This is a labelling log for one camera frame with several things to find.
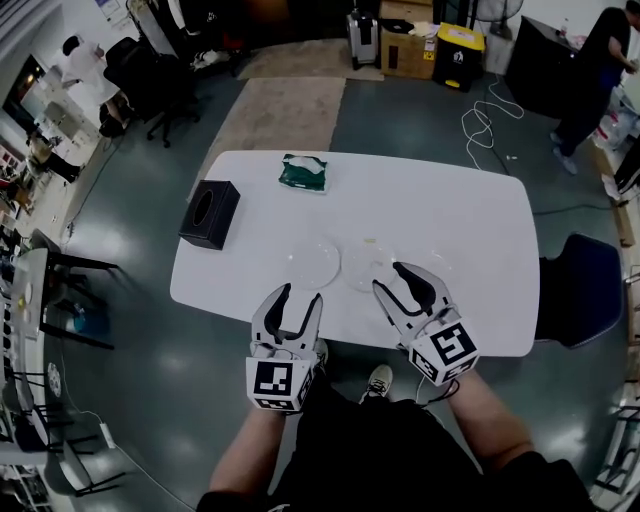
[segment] black and yellow container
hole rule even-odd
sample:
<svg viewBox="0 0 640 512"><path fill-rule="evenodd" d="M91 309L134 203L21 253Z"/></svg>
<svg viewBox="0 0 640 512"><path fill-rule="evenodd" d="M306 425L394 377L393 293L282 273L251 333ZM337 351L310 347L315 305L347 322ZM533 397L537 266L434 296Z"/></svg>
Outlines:
<svg viewBox="0 0 640 512"><path fill-rule="evenodd" d="M480 32L443 23L438 30L433 80L467 92L482 66L484 48L484 37Z"/></svg>

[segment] person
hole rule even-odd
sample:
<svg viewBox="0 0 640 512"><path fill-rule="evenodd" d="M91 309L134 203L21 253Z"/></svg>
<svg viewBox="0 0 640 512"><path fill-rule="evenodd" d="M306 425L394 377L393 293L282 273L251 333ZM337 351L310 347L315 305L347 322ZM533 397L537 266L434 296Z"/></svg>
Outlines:
<svg viewBox="0 0 640 512"><path fill-rule="evenodd" d="M15 201L20 208L24 209L27 215L33 212L33 205L29 197L29 191L16 183L20 179L19 175L9 180L0 178L0 194L5 195L8 201Z"/></svg>
<svg viewBox="0 0 640 512"><path fill-rule="evenodd" d="M96 105L106 105L109 115L118 121L122 128L126 128L129 120L125 119L119 107L119 100L124 95L115 84L104 77L104 70L107 69L104 50L96 43L81 42L78 36L71 36L62 45L62 53L67 57L62 87L68 89L82 82L87 86Z"/></svg>
<svg viewBox="0 0 640 512"><path fill-rule="evenodd" d="M640 31L640 3L629 0L625 9L605 9L576 57L572 97L560 125L551 132L553 153L572 175L578 171L571 156L598 127L622 72L638 71L638 63L626 57L630 27Z"/></svg>
<svg viewBox="0 0 640 512"><path fill-rule="evenodd" d="M29 134L27 146L29 146L27 168L33 176L37 176L45 170L57 174L69 183L73 183L78 179L82 168L77 165L71 165L56 155L51 146L40 137L38 130L34 130Z"/></svg>
<svg viewBox="0 0 640 512"><path fill-rule="evenodd" d="M295 452L274 493L267 490L286 416L253 408L198 512L593 510L571 465L537 453L523 422L475 371L459 377L457 392L446 397L482 474L436 417L413 400L386 398L391 368L374 370L356 404L330 387L322 352Z"/></svg>

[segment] black and white marker cube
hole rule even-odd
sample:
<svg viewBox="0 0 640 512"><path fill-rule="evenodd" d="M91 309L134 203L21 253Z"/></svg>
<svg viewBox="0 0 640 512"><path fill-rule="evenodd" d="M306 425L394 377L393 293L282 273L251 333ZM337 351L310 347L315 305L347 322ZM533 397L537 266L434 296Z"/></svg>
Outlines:
<svg viewBox="0 0 640 512"><path fill-rule="evenodd" d="M261 409L299 411L311 382L311 361L247 357L247 396Z"/></svg>
<svg viewBox="0 0 640 512"><path fill-rule="evenodd" d="M412 341L409 361L441 386L476 365L479 353L474 339L469 322L461 318Z"/></svg>

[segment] black tissue box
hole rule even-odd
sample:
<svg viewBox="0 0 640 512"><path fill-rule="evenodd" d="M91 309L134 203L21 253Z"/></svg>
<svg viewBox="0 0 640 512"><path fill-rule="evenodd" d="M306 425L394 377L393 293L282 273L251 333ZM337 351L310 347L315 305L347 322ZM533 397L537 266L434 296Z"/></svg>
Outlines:
<svg viewBox="0 0 640 512"><path fill-rule="evenodd" d="M230 181L202 180L187 208L180 237L198 247L221 250L239 199Z"/></svg>

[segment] human hand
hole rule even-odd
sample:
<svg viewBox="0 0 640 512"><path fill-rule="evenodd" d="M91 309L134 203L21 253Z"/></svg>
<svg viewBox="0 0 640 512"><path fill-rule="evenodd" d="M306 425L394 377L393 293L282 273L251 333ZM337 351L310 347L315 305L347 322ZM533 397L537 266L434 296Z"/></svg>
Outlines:
<svg viewBox="0 0 640 512"><path fill-rule="evenodd" d="M640 66L638 65L638 61L636 59L633 59L632 61L629 62L629 65L627 66L627 73L629 73L630 75L635 75L638 72L638 68Z"/></svg>

